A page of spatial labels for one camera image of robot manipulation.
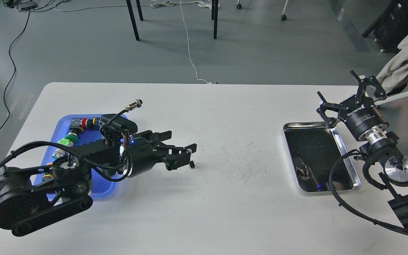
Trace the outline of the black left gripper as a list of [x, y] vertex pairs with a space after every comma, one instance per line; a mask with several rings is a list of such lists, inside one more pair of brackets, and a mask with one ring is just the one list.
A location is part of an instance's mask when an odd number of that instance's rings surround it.
[[128, 177], [134, 177], [151, 170], [161, 160], [168, 171], [189, 165], [191, 155], [197, 150], [196, 143], [186, 147], [176, 147], [162, 143], [161, 151], [152, 147], [153, 143], [169, 140], [171, 137], [171, 131], [152, 132], [146, 130], [133, 134], [133, 139], [130, 140], [128, 147], [130, 160]]

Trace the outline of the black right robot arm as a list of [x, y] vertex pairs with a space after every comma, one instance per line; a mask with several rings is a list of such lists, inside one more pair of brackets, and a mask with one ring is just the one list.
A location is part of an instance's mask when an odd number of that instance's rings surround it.
[[[360, 78], [353, 70], [350, 73], [358, 81], [355, 95], [340, 103], [329, 103], [318, 92], [322, 103], [316, 111], [324, 122], [330, 128], [343, 122], [356, 141], [365, 141], [359, 149], [345, 153], [334, 163], [329, 174], [329, 189], [339, 206], [349, 212], [375, 225], [408, 236], [408, 195], [400, 195], [393, 188], [408, 187], [408, 157], [397, 148], [399, 137], [394, 132], [386, 132], [389, 123], [375, 105], [376, 101], [385, 100], [387, 94], [375, 76]], [[349, 156], [364, 161], [362, 173], [369, 184], [379, 190], [390, 191], [393, 199], [388, 204], [402, 226], [368, 217], [340, 197], [333, 184], [335, 168]]]

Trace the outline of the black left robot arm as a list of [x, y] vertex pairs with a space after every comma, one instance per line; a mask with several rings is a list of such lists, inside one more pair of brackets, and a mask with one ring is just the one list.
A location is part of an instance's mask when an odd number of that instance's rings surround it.
[[[135, 100], [117, 114], [94, 119], [75, 119], [70, 133], [57, 143], [34, 141], [11, 151], [0, 162], [0, 228], [25, 236], [89, 209], [92, 172], [111, 182], [123, 181], [149, 171], [157, 163], [167, 170], [190, 165], [197, 145], [164, 144], [171, 131], [138, 132], [125, 117], [142, 106]], [[55, 147], [50, 164], [17, 168], [6, 164], [29, 150]]]

